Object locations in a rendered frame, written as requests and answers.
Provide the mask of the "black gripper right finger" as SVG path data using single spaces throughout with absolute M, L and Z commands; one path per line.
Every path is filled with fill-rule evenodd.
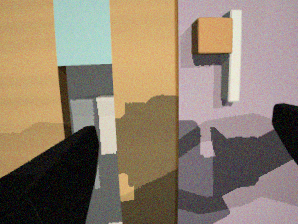
M 271 125 L 278 132 L 291 159 L 298 165 L 298 107 L 289 104 L 274 105 Z

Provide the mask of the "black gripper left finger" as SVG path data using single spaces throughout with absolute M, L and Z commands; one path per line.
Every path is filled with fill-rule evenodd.
M 1 177 L 0 224 L 85 224 L 98 151 L 89 125 Z

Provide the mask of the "brown cube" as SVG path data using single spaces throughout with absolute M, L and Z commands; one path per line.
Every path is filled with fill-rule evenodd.
M 192 55 L 230 55 L 233 19 L 198 18 L 192 26 Z

